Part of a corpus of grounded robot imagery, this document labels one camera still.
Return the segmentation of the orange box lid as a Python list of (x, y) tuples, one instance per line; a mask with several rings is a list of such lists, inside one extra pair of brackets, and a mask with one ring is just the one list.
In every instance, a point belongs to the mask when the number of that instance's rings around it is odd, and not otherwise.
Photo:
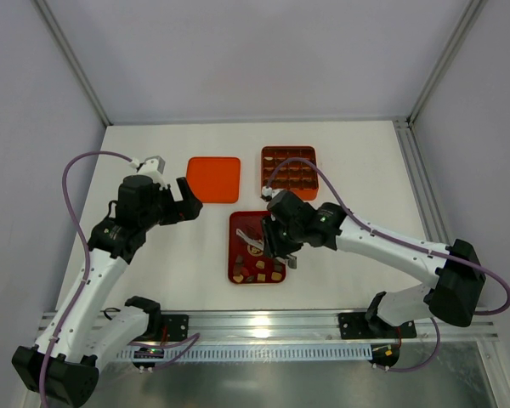
[(233, 204), (240, 195), (241, 161), (237, 157), (191, 157), (188, 184), (202, 203)]

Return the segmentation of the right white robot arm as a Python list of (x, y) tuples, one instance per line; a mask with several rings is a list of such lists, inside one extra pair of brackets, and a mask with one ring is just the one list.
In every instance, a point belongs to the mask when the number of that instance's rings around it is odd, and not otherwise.
[(447, 246), (374, 229), (338, 204), (313, 208), (288, 190), (263, 188), (262, 197), (269, 211), (261, 222), (265, 256), (289, 262), (304, 245), (325, 247), (376, 260), (417, 280), (414, 287), (372, 299), (364, 320), (375, 337), (429, 317), (457, 327), (472, 323), (485, 277), (468, 242)]

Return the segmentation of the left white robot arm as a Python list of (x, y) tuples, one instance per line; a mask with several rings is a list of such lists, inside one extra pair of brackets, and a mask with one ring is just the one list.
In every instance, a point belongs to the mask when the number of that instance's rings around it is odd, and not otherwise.
[(148, 176), (122, 181), (109, 212), (93, 227), (85, 263), (54, 319), (33, 346), (14, 352), (15, 370), (29, 390), (39, 393), (42, 405), (58, 400), (83, 406), (112, 357), (133, 340), (152, 341), (162, 334), (161, 305), (140, 296), (129, 298), (105, 327), (95, 331), (93, 326), (148, 232), (199, 216), (202, 203), (187, 179), (178, 178), (177, 184), (180, 200)]

